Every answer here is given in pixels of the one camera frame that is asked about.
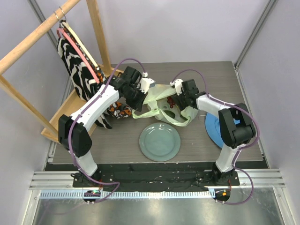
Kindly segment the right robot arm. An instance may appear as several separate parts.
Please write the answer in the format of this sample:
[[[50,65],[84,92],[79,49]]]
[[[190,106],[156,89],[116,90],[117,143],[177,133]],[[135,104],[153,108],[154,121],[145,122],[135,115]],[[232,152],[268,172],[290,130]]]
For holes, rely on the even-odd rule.
[[[200,92],[193,79],[176,79],[170,83],[176,94],[174,102],[184,108],[190,106],[205,111],[219,119],[220,135],[223,147],[212,167],[211,180],[223,185],[235,171],[235,162],[242,148],[256,136],[256,130],[245,104],[233,105],[214,98],[211,94]]]

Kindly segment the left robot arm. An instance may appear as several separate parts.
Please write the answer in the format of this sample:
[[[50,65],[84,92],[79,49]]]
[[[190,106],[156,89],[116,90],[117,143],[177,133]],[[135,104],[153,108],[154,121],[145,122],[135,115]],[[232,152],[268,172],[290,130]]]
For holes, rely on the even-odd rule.
[[[147,73],[126,67],[120,76],[110,75],[98,92],[79,110],[70,116],[59,118],[58,140],[70,153],[74,165],[84,175],[83,181],[95,187],[100,181],[99,169],[92,154],[89,130],[96,120],[120,98],[125,98],[129,107],[141,111],[148,91],[155,81]]]

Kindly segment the pale green plastic bag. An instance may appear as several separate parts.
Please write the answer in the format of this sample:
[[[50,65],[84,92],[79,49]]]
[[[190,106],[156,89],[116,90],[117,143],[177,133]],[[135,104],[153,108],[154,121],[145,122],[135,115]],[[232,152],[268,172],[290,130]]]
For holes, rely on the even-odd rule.
[[[147,112],[140,115],[136,114],[136,110],[132,110],[132,116],[134,119],[150,118],[155,117],[165,123],[169,123],[178,127],[186,127],[193,119],[197,117],[199,110],[194,109],[190,106],[184,110],[180,110],[178,106],[173,108],[169,107],[167,103],[167,97],[176,94],[175,89],[169,85],[156,84],[151,87],[148,91],[148,95],[144,100],[143,105],[148,108]],[[164,110],[170,110],[175,113],[176,117],[173,119],[164,113]]]

